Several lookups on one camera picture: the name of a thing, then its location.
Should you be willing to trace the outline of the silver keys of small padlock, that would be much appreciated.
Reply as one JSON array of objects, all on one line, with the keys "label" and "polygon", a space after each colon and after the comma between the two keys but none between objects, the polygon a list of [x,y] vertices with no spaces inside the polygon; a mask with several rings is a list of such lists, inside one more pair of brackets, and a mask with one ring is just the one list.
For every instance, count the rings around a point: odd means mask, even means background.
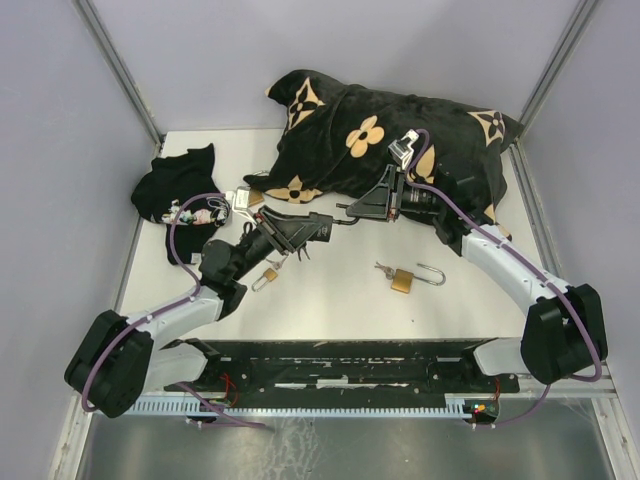
[{"label": "silver keys of small padlock", "polygon": [[282,257],[279,260],[267,259],[267,262],[271,265],[274,270],[280,270],[284,263],[286,262],[287,257]]}]

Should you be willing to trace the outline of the black padlock shackle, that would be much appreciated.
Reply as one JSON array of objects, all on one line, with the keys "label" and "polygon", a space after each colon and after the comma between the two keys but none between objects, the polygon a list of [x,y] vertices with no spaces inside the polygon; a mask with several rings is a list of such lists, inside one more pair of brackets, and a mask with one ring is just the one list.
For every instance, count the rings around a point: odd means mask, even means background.
[{"label": "black padlock shackle", "polygon": [[353,226],[359,222],[357,217],[348,217],[347,219],[337,219],[332,217],[326,220],[326,215],[320,220],[319,229],[310,237],[310,241],[318,241],[328,243],[331,238],[332,228],[334,225]]}]

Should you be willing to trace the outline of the small brass padlock long shackle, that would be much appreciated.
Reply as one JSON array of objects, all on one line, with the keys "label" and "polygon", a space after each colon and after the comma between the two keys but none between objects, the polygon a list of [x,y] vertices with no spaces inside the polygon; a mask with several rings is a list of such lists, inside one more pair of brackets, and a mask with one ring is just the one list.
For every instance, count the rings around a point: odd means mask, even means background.
[{"label": "small brass padlock long shackle", "polygon": [[269,283],[273,282],[278,277],[278,273],[273,268],[267,268],[262,275],[252,283],[251,289],[253,292],[260,292]]}]

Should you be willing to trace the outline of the black-headed keys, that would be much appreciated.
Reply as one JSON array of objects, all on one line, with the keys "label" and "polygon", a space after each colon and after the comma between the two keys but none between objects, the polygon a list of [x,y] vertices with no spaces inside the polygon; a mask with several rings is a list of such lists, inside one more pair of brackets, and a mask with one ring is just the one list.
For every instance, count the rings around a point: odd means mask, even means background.
[{"label": "black-headed keys", "polygon": [[307,250],[306,250],[306,247],[302,247],[301,249],[297,250],[297,251],[296,251],[296,253],[297,253],[298,260],[299,260],[300,262],[301,262],[302,260],[304,260],[305,258],[306,258],[307,260],[310,260],[310,256],[309,256],[309,254],[308,254],[308,252],[307,252]]}]

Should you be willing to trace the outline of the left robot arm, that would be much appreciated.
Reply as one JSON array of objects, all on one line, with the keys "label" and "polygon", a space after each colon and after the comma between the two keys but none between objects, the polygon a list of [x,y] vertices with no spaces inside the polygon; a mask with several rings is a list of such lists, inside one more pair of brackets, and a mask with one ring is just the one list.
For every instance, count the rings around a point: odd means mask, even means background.
[{"label": "left robot arm", "polygon": [[262,207],[237,243],[213,239],[204,245],[195,285],[182,296],[129,316],[100,313],[64,373],[82,408],[116,418],[149,391],[180,382],[215,387],[220,364],[185,334],[233,313],[248,290],[242,278],[271,253],[294,254],[310,242],[329,241],[332,222],[316,212],[285,215]]}]

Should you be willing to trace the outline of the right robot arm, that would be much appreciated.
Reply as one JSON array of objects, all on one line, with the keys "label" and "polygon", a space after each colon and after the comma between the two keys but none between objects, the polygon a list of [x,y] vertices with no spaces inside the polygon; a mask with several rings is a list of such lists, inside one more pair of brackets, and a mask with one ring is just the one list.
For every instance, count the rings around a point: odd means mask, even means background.
[{"label": "right robot arm", "polygon": [[485,341],[460,364],[459,379],[467,389],[481,391],[506,373],[528,373],[544,385],[601,378],[608,347],[597,291],[588,284],[572,286],[534,264],[490,220],[472,217],[445,192],[410,181],[397,166],[388,166],[345,212],[386,222],[401,214],[434,214],[441,242],[488,275],[524,314],[520,338]]}]

